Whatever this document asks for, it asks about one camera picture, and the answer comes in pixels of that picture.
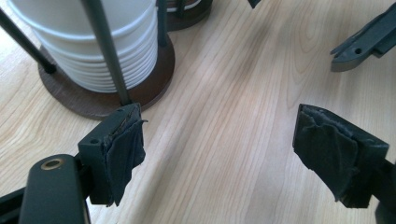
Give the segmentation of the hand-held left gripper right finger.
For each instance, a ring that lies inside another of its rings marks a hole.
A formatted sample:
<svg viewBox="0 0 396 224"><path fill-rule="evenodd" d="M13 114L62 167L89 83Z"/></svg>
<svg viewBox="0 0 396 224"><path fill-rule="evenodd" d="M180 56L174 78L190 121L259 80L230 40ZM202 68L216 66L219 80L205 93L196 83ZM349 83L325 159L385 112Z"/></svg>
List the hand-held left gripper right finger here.
<svg viewBox="0 0 396 224"><path fill-rule="evenodd" d="M389 144L333 112L299 105L292 146L347 208L366 208L373 196L390 207Z"/></svg>

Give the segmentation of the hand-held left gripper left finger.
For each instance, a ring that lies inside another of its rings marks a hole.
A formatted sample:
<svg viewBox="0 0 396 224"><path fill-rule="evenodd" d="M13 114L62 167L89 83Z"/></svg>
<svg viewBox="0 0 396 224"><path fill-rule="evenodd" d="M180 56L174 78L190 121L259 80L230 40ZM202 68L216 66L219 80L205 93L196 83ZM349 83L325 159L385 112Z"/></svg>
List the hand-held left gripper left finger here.
<svg viewBox="0 0 396 224"><path fill-rule="evenodd" d="M78 143L82 164L92 169L92 204L120 204L132 179L132 170L146 157L145 122L140 104L126 105L110 114Z"/></svg>

